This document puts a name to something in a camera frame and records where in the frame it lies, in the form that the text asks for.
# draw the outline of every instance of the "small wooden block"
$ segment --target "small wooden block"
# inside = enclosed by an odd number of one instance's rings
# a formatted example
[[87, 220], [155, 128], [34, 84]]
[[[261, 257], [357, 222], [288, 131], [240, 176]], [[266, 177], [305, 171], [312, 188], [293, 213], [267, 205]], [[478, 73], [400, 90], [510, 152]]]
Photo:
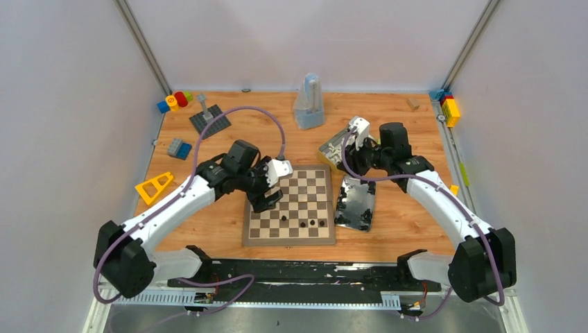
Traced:
[[183, 108], [184, 106], [188, 105], [188, 100], [186, 99], [186, 96], [183, 92], [176, 92], [174, 94], [174, 97], [175, 100], [178, 101], [178, 105], [180, 106], [180, 108]]
[[412, 111], [415, 111], [419, 108], [419, 106], [421, 106], [417, 99], [406, 99], [406, 103]]
[[169, 95], [166, 97], [166, 103], [169, 105], [170, 110], [178, 111], [180, 106], [178, 105], [178, 100], [175, 99], [173, 95]]

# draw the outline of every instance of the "cable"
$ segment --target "cable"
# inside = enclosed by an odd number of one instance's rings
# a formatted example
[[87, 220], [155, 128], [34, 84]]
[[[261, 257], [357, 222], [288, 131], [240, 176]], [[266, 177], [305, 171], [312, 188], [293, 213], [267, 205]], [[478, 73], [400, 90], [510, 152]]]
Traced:
[[445, 294], [445, 298], [443, 299], [443, 301], [441, 302], [439, 307], [437, 309], [435, 309], [435, 311], [433, 311], [431, 314], [427, 314], [426, 316], [409, 316], [408, 314], [401, 314], [400, 318], [406, 317], [412, 321], [426, 321], [427, 319], [431, 319], [434, 316], [437, 316], [437, 314], [439, 312], [441, 312], [441, 310], [443, 310], [445, 305], [447, 305], [447, 302], [449, 301], [449, 296], [451, 295], [452, 291], [453, 291], [453, 288], [451, 288], [451, 287], [449, 287], [449, 289], [447, 289], [447, 294]]
[[156, 328], [157, 326], [160, 326], [161, 324], [167, 323], [168, 321], [172, 321], [173, 319], [182, 317], [182, 316], [186, 316], [186, 315], [193, 315], [196, 314], [196, 316], [204, 316], [205, 314], [213, 314], [215, 312], [219, 312], [221, 310], [226, 309], [229, 305], [231, 305], [233, 302], [235, 302], [238, 298], [240, 298], [246, 291], [247, 289], [249, 289], [249, 287], [251, 287], [251, 285], [253, 284], [253, 281], [255, 279], [255, 276], [253, 276], [253, 274], [243, 274], [237, 277], [233, 277], [232, 279], [228, 279], [228, 280], [224, 280], [221, 282], [215, 282], [215, 283], [197, 283], [197, 282], [192, 282], [190, 280], [186, 280], [184, 278], [178, 278], [176, 280], [181, 281], [185, 284], [190, 284], [191, 286], [194, 287], [217, 287], [223, 284], [229, 284], [229, 283], [233, 283], [235, 281], [239, 281], [245, 278], [250, 278], [251, 280], [249, 280], [249, 283], [247, 283], [247, 285], [245, 286], [245, 288], [243, 288], [235, 297], [233, 297], [231, 300], [229, 300], [228, 302], [226, 302], [225, 304], [221, 305], [220, 307], [216, 307], [214, 309], [210, 309], [207, 311], [202, 311], [202, 312], [194, 312], [194, 311], [188, 311], [188, 312], [180, 312], [178, 314], [173, 314], [167, 318], [163, 318], [162, 320], [158, 321], [157, 323], [155, 323], [154, 325], [151, 325], [150, 327], [139, 331], [139, 333], [145, 333], [148, 331], [151, 331], [152, 329]]
[[190, 178], [189, 178], [189, 180], [188, 180], [188, 182], [186, 184], [186, 187], [184, 188], [184, 191], [181, 191], [176, 196], [174, 196], [172, 199], [170, 199], [170, 201], [166, 202], [160, 208], [158, 208], [157, 210], [155, 210], [153, 213], [151, 213], [148, 216], [146, 216], [143, 219], [143, 221], [141, 221], [141, 223], [137, 223], [132, 228], [130, 228], [127, 232], [125, 232], [124, 234], [122, 234], [118, 239], [116, 239], [116, 241], [114, 241], [108, 247], [108, 249], [102, 255], [102, 258], [100, 258], [100, 260], [98, 261], [98, 264], [96, 265], [96, 271], [94, 272], [94, 279], [92, 281], [92, 291], [94, 292], [94, 297], [99, 302], [101, 302], [103, 304], [110, 304], [110, 303], [114, 302], [115, 300], [118, 300], [121, 297], [121, 294], [119, 293], [115, 297], [107, 300], [107, 299], [103, 298], [102, 295], [100, 295], [100, 290], [98, 290], [98, 283], [100, 282], [100, 272], [102, 271], [102, 268], [104, 267], [104, 263], [106, 263], [106, 259], [110, 256], [110, 254], [112, 253], [112, 251], [114, 251], [114, 249], [124, 239], [126, 239], [126, 237], [129, 237], [130, 235], [132, 235], [132, 233], [135, 232], [135, 231], [137, 231], [138, 229], [140, 229], [142, 225], [146, 225], [149, 221], [151, 221], [151, 219], [153, 219], [159, 213], [161, 213], [164, 210], [166, 210], [168, 207], [170, 207], [172, 204], [174, 204], [175, 201], [177, 201], [179, 198], [181, 198], [183, 195], [185, 195], [185, 191], [190, 188], [190, 185], [192, 185], [192, 182], [193, 182], [193, 180], [194, 180], [194, 178], [196, 176], [196, 167], [198, 166], [198, 151], [200, 150], [200, 144], [204, 140], [205, 133], [209, 130], [209, 128], [212, 126], [212, 124], [215, 123], [215, 122], [217, 122], [220, 118], [223, 118], [223, 117], [225, 117], [225, 116], [227, 116], [227, 115], [229, 115], [229, 114], [231, 114], [231, 113], [233, 113], [235, 111], [239, 111], [239, 110], [255, 110], [255, 111], [259, 111], [259, 112], [265, 114], [266, 116], [270, 117], [270, 119], [272, 119], [274, 121], [274, 123], [277, 125], [277, 127], [279, 129], [280, 135], [282, 136], [282, 145], [280, 146], [279, 154], [277, 156], [277, 159], [279, 159], [279, 160], [283, 160], [284, 159], [284, 151], [286, 150], [286, 134], [284, 133], [284, 128], [282, 127], [282, 125], [279, 123], [279, 121], [277, 120], [277, 118], [273, 114], [265, 111], [262, 108], [258, 108], [256, 106], [239, 106], [239, 107], [236, 107], [236, 108], [232, 108], [230, 110], [227, 110], [227, 111], [219, 114], [218, 116], [214, 117], [212, 119], [212, 121], [210, 121], [204, 127], [204, 129], [200, 133], [200, 136], [198, 137], [198, 141], [196, 141], [196, 145], [194, 147], [194, 160], [193, 160], [193, 164], [192, 164], [192, 172], [190, 174]]
[[425, 308], [425, 306], [426, 306], [426, 294], [427, 294], [428, 291], [426, 290], [426, 282], [425, 281], [422, 281], [421, 283], [423, 285], [423, 298], [420, 299], [420, 300], [418, 300], [417, 302], [415, 302], [413, 304], [413, 306], [416, 305], [416, 304], [421, 305], [421, 303], [422, 303], [422, 307], [421, 308]]
[[429, 179], [426, 179], [424, 177], [420, 177], [417, 175], [402, 174], [402, 175], [393, 175], [393, 176], [386, 176], [386, 177], [380, 177], [380, 178], [369, 178], [369, 177], [360, 176], [357, 173], [353, 172], [351, 170], [351, 168], [349, 167], [349, 165], [347, 164], [347, 158], [345, 157], [345, 147], [347, 147], [347, 141], [349, 140], [351, 135], [354, 134], [355, 130], [356, 130], [356, 127], [354, 126], [353, 128], [351, 128], [347, 132], [347, 134], [343, 138], [343, 145], [341, 147], [341, 159], [343, 160], [343, 166], [345, 166], [345, 170], [348, 172], [348, 174], [350, 174], [351, 176], [354, 176], [355, 178], [358, 178], [359, 180], [364, 180], [366, 182], [379, 182], [379, 181], [383, 181], [383, 180], [412, 178], [412, 179], [416, 179], [416, 180], [420, 180], [422, 182], [425, 182], [426, 184], [429, 184], [430, 186], [432, 186], [434, 188], [438, 188], [438, 190], [441, 193], [443, 193], [457, 207], [457, 209], [465, 217], [465, 220], [467, 222], [469, 222], [470, 225], [472, 225], [472, 227], [475, 229], [475, 231], [478, 233], [478, 235], [480, 235], [480, 238], [482, 239], [482, 243], [484, 244], [484, 248], [486, 249], [486, 253], [487, 253], [488, 259], [490, 261], [490, 266], [492, 267], [492, 273], [494, 275], [494, 279], [496, 280], [496, 289], [498, 290], [498, 294], [499, 294], [498, 301], [493, 300], [487, 296], [485, 296], [484, 299], [488, 300], [489, 302], [491, 302], [494, 305], [498, 305], [498, 306], [504, 305], [504, 288], [502, 286], [502, 281], [500, 280], [500, 275], [498, 273], [498, 267], [496, 266], [496, 260], [494, 260], [494, 253], [492, 252], [492, 248], [490, 248], [490, 244], [488, 243], [488, 240], [486, 239], [484, 232], [482, 231], [482, 229], [480, 229], [480, 226], [474, 222], [474, 219], [468, 214], [468, 212], [463, 207], [462, 203], [455, 196], [450, 194], [447, 190], [438, 187], [438, 185], [435, 184], [435, 182], [433, 182], [432, 180], [429, 180]]

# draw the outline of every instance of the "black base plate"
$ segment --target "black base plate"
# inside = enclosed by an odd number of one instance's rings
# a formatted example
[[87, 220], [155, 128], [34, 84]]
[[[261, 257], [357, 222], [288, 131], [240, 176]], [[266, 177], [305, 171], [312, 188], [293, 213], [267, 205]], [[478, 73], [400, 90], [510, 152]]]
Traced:
[[[220, 115], [221, 113], [223, 113], [223, 111], [221, 111], [221, 108], [219, 108], [218, 105], [216, 105], [216, 104], [211, 106], [210, 108], [208, 108], [208, 111], [210, 111], [210, 113], [212, 113], [213, 117], [216, 117], [216, 116]], [[207, 125], [207, 122], [204, 119], [204, 112], [199, 112], [199, 113], [193, 115], [192, 117], [190, 117], [190, 122], [192, 123], [194, 128], [198, 131], [198, 133], [200, 133], [200, 134], [202, 133], [202, 130], [204, 130], [204, 127]], [[229, 126], [231, 126], [231, 122], [229, 121], [229, 119], [227, 119], [227, 117], [220, 118], [212, 126], [210, 126], [210, 128], [206, 131], [204, 138], [206, 139], [206, 138], [224, 130], [225, 128], [227, 128]]]
[[[222, 281], [229, 276], [255, 275], [255, 283], [239, 298], [243, 302], [380, 303], [380, 291], [423, 290], [421, 282], [415, 281], [409, 286], [402, 284], [395, 264], [261, 259], [206, 262], [210, 264], [203, 264], [197, 276], [188, 280], [208, 283], [215, 282], [216, 276]], [[230, 300], [248, 282], [249, 279], [243, 279], [220, 286], [214, 300]], [[168, 286], [190, 287], [177, 280], [169, 280]], [[427, 282], [427, 289], [441, 290], [434, 282]]]

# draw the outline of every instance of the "white wall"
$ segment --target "white wall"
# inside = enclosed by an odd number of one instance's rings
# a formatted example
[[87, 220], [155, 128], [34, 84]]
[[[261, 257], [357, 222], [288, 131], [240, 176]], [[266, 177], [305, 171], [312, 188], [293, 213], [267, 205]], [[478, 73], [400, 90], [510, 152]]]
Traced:
[[517, 241], [530, 332], [585, 332], [588, 2], [503, 1], [453, 92], [481, 216]]
[[79, 332], [163, 96], [112, 1], [4, 1], [0, 31], [0, 331]]
[[173, 89], [439, 88], [487, 0], [128, 0]]

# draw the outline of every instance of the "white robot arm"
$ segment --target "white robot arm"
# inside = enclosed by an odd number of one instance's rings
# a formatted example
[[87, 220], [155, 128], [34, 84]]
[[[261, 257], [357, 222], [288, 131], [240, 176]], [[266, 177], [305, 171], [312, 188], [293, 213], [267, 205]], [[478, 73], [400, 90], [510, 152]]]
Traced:
[[[131, 298], [152, 282], [193, 277], [202, 265], [197, 252], [184, 248], [162, 253], [155, 252], [155, 248], [188, 217], [235, 189], [247, 193], [255, 212], [268, 209], [282, 198], [281, 191], [268, 197], [265, 197], [265, 193], [280, 178], [292, 174], [290, 162], [266, 156], [251, 166], [258, 153], [257, 147], [238, 140], [228, 154], [218, 156], [218, 159], [222, 159], [220, 163], [217, 164], [215, 159], [201, 163], [191, 183], [191, 177], [188, 177], [174, 192], [149, 210], [120, 226], [112, 221], [107, 222], [98, 234], [94, 266], [96, 267], [115, 239], [138, 225], [139, 229], [117, 246], [102, 269], [103, 276], [123, 296]], [[150, 216], [178, 195], [180, 197], [176, 201], [155, 215], [149, 223], [143, 224], [146, 216]]]
[[[473, 228], [475, 223], [490, 243], [502, 285], [510, 287], [516, 282], [515, 239], [512, 234], [505, 228], [493, 229], [467, 209], [449, 191], [431, 163], [422, 156], [412, 154], [408, 133], [401, 123], [380, 126], [381, 144], [369, 137], [370, 123], [365, 119], [354, 117], [347, 130], [353, 131], [343, 148], [350, 170], [359, 176], [365, 175], [371, 168], [386, 170], [389, 176], [405, 175], [405, 178], [393, 181], [431, 214], [456, 249], [454, 256], [435, 255], [425, 250], [400, 256], [398, 265], [404, 270], [407, 280], [428, 280], [451, 286], [466, 302], [495, 292], [496, 280], [481, 236]], [[338, 168], [347, 172], [343, 161]]]

